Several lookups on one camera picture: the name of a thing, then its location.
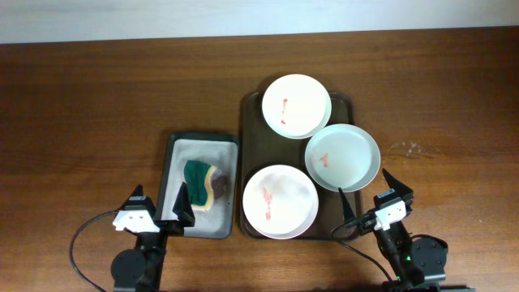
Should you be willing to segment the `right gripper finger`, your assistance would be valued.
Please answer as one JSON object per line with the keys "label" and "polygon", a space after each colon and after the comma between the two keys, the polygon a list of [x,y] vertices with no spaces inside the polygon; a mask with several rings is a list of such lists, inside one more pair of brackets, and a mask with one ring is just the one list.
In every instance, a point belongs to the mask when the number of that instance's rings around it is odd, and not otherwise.
{"label": "right gripper finger", "polygon": [[393,177],[386,169],[382,169],[382,174],[388,186],[393,189],[400,197],[412,196],[413,190],[403,182]]}
{"label": "right gripper finger", "polygon": [[341,196],[341,202],[343,207],[344,225],[345,227],[351,227],[354,224],[354,221],[356,220],[356,216],[354,215],[354,212],[350,207],[350,203],[347,200],[343,190],[339,187],[338,191]]}

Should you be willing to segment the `green and yellow sponge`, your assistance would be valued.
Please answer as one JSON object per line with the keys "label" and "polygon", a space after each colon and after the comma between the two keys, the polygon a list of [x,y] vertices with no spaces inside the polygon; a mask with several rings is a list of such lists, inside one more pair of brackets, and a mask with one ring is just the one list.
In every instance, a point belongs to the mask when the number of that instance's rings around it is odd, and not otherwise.
{"label": "green and yellow sponge", "polygon": [[194,210],[208,211],[214,202],[212,178],[217,168],[202,161],[189,160],[184,166],[184,181]]}

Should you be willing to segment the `pale grey-green plate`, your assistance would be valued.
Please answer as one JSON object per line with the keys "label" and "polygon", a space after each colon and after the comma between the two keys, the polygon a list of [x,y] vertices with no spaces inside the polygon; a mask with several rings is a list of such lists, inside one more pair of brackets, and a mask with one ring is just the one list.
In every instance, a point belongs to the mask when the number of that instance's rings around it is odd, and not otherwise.
{"label": "pale grey-green plate", "polygon": [[380,150],[360,127],[333,124],[313,135],[305,149],[308,174],[330,191],[354,192],[367,186],[378,174]]}

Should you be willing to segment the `white plate with smeared stain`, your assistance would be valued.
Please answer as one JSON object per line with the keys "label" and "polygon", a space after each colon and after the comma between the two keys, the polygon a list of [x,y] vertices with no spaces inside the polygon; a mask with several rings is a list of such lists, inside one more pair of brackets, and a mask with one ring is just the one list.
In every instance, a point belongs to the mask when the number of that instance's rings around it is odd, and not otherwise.
{"label": "white plate with smeared stain", "polygon": [[307,231],[317,217],[319,198],[314,183],[289,165],[270,165],[246,183],[242,207],[250,225],[273,239],[291,239]]}

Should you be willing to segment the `white plate with red stain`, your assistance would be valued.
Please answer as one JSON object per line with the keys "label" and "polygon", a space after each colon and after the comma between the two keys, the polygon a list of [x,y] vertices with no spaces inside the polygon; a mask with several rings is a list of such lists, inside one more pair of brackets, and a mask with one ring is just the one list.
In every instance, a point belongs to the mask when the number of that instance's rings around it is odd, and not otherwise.
{"label": "white plate with red stain", "polygon": [[327,89],[308,75],[291,74],[273,81],[261,103],[265,122],[289,139],[313,136],[328,123],[332,101]]}

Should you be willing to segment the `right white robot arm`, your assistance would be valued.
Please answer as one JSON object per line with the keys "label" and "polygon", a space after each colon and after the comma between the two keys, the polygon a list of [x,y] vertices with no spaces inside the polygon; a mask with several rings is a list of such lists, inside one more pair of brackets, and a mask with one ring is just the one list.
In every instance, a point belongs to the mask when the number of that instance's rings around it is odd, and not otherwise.
{"label": "right white robot arm", "polygon": [[382,170],[389,190],[374,197],[375,207],[360,217],[354,217],[343,191],[339,191],[345,222],[331,231],[332,239],[343,247],[369,260],[378,268],[382,265],[372,257],[336,236],[340,229],[352,229],[358,235],[373,234],[382,256],[389,262],[395,278],[386,270],[383,291],[470,291],[467,286],[442,286],[446,279],[448,244],[428,234],[410,234],[403,219],[412,212],[414,191]]}

